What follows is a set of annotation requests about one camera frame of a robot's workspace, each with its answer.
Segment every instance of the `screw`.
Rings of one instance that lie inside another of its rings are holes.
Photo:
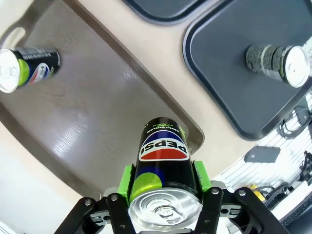
[[[244,196],[244,195],[246,195],[246,192],[245,192],[244,190],[239,190],[239,191],[238,191],[238,194],[239,194],[240,196]]]
[[[219,190],[218,189],[212,189],[211,192],[212,192],[212,194],[218,194]]]
[[[90,199],[87,199],[87,200],[84,202],[84,204],[85,204],[86,206],[90,206],[91,203],[92,203],[92,201],[91,201]]]
[[[111,200],[112,201],[116,201],[118,199],[118,196],[117,195],[112,195],[112,197],[111,197]]]

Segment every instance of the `yellow object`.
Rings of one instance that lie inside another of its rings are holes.
[[[255,186],[255,185],[250,186],[251,190],[256,189],[256,188],[257,188],[257,186]],[[261,192],[254,191],[253,193],[260,199],[260,201],[262,201],[262,202],[265,201],[265,197],[262,195]]]

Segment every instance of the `green gripper pad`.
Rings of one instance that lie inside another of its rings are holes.
[[[121,177],[121,181],[117,190],[117,193],[119,193],[120,195],[122,195],[127,203],[129,204],[129,185],[131,182],[131,170],[132,170],[132,165],[129,164],[125,167],[125,170],[123,171],[122,177]]]
[[[194,166],[198,176],[199,184],[202,192],[207,191],[212,187],[212,184],[209,180],[208,174],[206,172],[204,163],[202,161],[194,161]]]

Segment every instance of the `black tray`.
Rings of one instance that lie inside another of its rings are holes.
[[[145,20],[156,24],[182,21],[206,0],[123,0]]]
[[[184,60],[245,139],[267,135],[312,86],[299,88],[256,74],[245,65],[251,44],[303,45],[312,35],[310,0],[225,0],[194,22]]]

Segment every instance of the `can lid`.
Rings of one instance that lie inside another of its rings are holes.
[[[161,188],[136,197],[130,204],[129,216],[143,228],[166,232],[191,225],[201,209],[198,198],[188,191]]]
[[[295,88],[305,84],[310,74],[310,60],[301,46],[294,46],[288,51],[284,61],[285,78]]]
[[[14,53],[8,49],[0,50],[0,90],[11,93],[19,85],[20,65]]]

